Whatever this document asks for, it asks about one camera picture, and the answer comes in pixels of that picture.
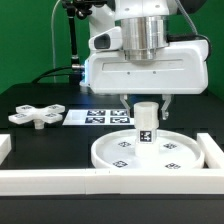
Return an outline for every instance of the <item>green backdrop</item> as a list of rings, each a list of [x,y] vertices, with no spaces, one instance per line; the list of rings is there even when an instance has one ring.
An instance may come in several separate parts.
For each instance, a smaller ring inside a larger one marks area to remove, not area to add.
[[[30,82],[53,67],[51,14],[57,0],[0,0],[0,92],[16,83]],[[213,46],[208,60],[209,89],[224,99],[224,1],[208,0],[194,15],[199,33]],[[76,21],[78,52],[83,62],[88,56],[88,21]],[[171,33],[189,28],[181,16],[170,19]],[[55,21],[57,66],[70,64],[67,16],[59,6]]]

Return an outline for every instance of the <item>black cable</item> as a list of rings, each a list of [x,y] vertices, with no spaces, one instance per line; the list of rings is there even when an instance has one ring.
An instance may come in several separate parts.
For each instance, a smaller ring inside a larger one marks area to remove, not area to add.
[[[58,68],[54,68],[54,69],[51,69],[49,71],[46,71],[43,74],[41,74],[40,76],[38,76],[37,78],[35,78],[32,81],[32,83],[37,83],[40,79],[42,79],[43,77],[47,77],[51,73],[54,73],[54,72],[57,72],[57,71],[66,70],[66,69],[72,69],[72,66],[63,66],[63,67],[58,67]]]
[[[32,82],[32,83],[38,83],[41,79],[43,78],[48,78],[48,77],[55,77],[55,76],[70,76],[70,75],[74,75],[74,73],[71,73],[71,74],[50,74],[50,75],[46,75],[46,76],[43,76],[43,77],[39,77],[39,78],[36,78],[35,82]]]

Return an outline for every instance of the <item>white cylinder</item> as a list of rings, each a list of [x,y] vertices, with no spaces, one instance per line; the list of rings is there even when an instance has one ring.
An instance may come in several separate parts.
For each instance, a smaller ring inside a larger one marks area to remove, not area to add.
[[[134,105],[135,128],[137,136],[135,142],[135,155],[141,158],[157,161],[159,143],[156,141],[159,127],[159,105],[154,102],[141,102]]]
[[[135,128],[138,130],[153,130],[159,127],[158,103],[141,102],[134,105]]]
[[[40,119],[35,119],[33,120],[33,122],[36,130],[44,129],[44,123],[45,123],[44,121]]]

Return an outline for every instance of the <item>white cross-shaped object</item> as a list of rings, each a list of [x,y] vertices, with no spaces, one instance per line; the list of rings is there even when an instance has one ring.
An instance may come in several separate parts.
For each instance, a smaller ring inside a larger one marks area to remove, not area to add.
[[[43,129],[44,123],[54,123],[62,120],[62,113],[65,111],[65,107],[55,104],[42,109],[37,109],[29,105],[23,105],[16,107],[18,114],[9,116],[9,120],[16,124],[23,124],[30,121],[34,121],[35,129]]]

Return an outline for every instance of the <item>white plastic border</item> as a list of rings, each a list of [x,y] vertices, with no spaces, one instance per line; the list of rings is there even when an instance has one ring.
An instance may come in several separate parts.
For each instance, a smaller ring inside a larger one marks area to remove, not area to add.
[[[0,135],[0,165],[11,151],[10,135]]]
[[[198,134],[208,169],[2,170],[0,196],[77,194],[224,194],[224,154],[208,134]]]

